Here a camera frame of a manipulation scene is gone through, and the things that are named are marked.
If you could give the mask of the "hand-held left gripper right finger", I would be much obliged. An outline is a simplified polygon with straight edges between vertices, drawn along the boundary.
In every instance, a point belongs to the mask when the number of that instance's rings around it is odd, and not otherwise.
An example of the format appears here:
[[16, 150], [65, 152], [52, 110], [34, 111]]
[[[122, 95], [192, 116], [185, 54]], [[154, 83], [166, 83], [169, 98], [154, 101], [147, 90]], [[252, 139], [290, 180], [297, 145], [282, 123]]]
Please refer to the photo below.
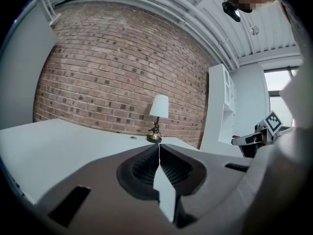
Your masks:
[[162, 144], [160, 165], [176, 191], [173, 222], [160, 229], [242, 229], [252, 196], [237, 190], [255, 159]]

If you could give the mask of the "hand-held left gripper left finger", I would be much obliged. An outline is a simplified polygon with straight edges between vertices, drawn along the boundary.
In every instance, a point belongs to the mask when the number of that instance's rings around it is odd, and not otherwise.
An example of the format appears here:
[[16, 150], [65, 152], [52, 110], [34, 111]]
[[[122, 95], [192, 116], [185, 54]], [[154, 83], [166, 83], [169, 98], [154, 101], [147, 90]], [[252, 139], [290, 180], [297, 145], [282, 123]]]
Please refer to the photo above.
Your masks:
[[37, 203], [59, 235], [169, 235], [176, 228], [154, 189], [158, 146], [94, 160], [52, 187]]

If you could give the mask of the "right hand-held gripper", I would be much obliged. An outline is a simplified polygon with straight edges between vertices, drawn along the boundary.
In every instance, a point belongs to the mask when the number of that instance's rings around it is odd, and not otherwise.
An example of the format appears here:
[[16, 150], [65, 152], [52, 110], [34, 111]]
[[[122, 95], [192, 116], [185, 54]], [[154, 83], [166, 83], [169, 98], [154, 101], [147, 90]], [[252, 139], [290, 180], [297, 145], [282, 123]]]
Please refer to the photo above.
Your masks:
[[263, 145], [272, 144], [277, 138], [277, 134], [283, 126], [278, 115], [271, 111], [264, 119], [255, 125], [254, 133], [248, 137], [236, 137], [231, 140], [232, 145], [247, 145], [261, 143]]

